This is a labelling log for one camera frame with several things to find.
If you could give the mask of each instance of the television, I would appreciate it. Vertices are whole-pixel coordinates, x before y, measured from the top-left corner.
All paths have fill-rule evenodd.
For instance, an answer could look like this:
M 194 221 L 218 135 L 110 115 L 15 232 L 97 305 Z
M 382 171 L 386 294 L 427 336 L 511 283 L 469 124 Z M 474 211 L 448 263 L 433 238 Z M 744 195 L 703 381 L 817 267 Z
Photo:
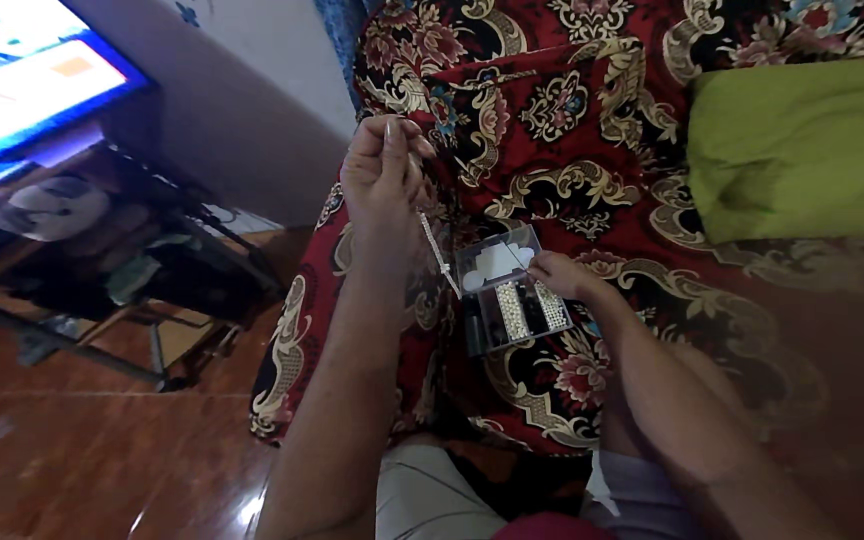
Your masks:
M 59 0 L 0 0 L 0 166 L 21 147 L 150 85 Z

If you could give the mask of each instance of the fingernail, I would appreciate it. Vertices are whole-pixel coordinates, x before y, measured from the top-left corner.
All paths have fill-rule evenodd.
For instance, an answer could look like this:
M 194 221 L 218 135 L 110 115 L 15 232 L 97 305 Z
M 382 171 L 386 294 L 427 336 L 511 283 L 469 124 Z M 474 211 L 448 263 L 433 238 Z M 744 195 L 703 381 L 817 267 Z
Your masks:
M 385 125 L 385 141 L 398 141 L 402 137 L 402 126 L 399 125 L 399 120 L 390 118 Z
M 426 139 L 425 137 L 420 137 L 418 139 L 417 144 L 418 144 L 418 147 L 421 148 L 422 150 L 424 150 L 425 152 L 428 152 L 428 153 L 432 154 L 433 156 L 436 155 L 435 146 L 432 146 L 432 143 L 429 142 L 428 139 Z

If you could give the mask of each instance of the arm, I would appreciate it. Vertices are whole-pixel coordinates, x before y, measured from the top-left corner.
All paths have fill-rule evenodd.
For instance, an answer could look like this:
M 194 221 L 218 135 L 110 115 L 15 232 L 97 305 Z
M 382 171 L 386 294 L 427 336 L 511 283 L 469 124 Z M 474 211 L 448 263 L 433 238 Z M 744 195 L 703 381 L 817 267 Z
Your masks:
M 741 538 L 838 538 L 721 400 L 673 358 L 618 290 L 544 251 L 530 273 L 586 304 L 618 366 L 632 417 L 666 467 L 683 473 Z
M 390 118 L 363 122 L 342 166 L 355 260 L 270 475 L 259 540 L 375 538 L 379 463 L 396 407 L 402 254 L 419 226 L 408 193 L 421 181 L 406 146 L 408 128 Z

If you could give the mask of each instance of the green cushion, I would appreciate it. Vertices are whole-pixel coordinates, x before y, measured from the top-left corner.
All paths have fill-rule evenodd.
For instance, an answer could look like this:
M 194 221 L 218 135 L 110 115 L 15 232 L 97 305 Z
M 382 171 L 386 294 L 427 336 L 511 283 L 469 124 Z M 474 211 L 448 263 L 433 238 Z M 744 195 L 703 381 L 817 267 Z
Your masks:
M 864 58 L 703 74 L 687 152 L 712 242 L 864 236 Z

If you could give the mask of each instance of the patterned blanket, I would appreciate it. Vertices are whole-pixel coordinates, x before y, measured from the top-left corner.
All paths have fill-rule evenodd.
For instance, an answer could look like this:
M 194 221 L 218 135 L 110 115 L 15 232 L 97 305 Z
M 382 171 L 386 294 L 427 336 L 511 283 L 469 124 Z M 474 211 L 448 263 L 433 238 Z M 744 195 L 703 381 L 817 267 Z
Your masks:
M 710 244 L 685 183 L 689 82 L 861 57 L 855 0 L 390 0 L 359 39 L 354 77 L 364 114 L 405 115 L 437 145 L 426 172 L 444 247 L 532 224 L 543 248 L 612 283 L 658 338 L 718 362 L 770 428 L 828 398 L 795 342 L 813 322 L 772 306 L 791 298 L 821 317 L 829 293 L 864 293 L 864 238 Z M 302 399 L 353 236 L 336 184 L 255 383 L 259 437 L 280 440 Z M 593 449 L 611 361 L 584 307 L 570 305 L 570 330 L 472 361 L 435 271 L 430 255 L 407 295 L 393 431 L 431 421 L 444 397 L 496 445 Z

